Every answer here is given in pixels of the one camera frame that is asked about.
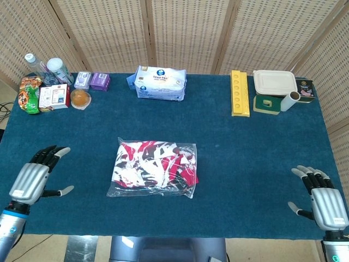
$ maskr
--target robotic hand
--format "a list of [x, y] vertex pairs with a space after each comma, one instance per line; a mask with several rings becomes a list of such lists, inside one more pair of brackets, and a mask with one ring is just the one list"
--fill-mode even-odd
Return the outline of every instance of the robotic hand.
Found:
[[21, 169], [9, 193], [12, 201], [0, 215], [0, 261], [5, 261], [21, 239], [31, 205], [40, 197], [61, 197], [74, 189], [74, 186], [69, 186], [62, 190], [45, 190], [52, 169], [69, 151], [69, 147], [49, 146], [37, 152]]
[[349, 238], [344, 237], [343, 231], [349, 220], [341, 194], [321, 170], [299, 165], [292, 172], [302, 179], [308, 190], [312, 212], [298, 208], [293, 202], [288, 202], [288, 206], [298, 216], [315, 220], [326, 232], [321, 245], [327, 262], [348, 262]]

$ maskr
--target snack bag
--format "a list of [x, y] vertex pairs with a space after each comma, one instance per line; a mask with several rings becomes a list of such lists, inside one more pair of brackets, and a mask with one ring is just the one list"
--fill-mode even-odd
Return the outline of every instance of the snack bag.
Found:
[[20, 108], [29, 114], [39, 112], [39, 86], [42, 80], [37, 76], [26, 76], [22, 78], [20, 91], [18, 94], [18, 104]]

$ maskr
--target black box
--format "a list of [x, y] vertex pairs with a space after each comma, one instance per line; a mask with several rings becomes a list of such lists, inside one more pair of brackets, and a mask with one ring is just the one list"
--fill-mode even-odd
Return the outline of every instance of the black box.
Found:
[[311, 80], [296, 79], [298, 93], [300, 94], [300, 100], [298, 102], [310, 103], [315, 99], [314, 86]]

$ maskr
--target paper towel roll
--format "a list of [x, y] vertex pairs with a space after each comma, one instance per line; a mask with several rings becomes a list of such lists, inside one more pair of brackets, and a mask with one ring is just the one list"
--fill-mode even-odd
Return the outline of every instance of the paper towel roll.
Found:
[[295, 102], [300, 100], [300, 95], [296, 91], [292, 91], [281, 101], [281, 111], [287, 111]]

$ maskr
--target yellow egg tray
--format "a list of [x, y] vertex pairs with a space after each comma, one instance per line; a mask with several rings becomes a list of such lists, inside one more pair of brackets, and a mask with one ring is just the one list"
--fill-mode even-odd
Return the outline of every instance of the yellow egg tray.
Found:
[[231, 115], [250, 117], [247, 73], [231, 71]]

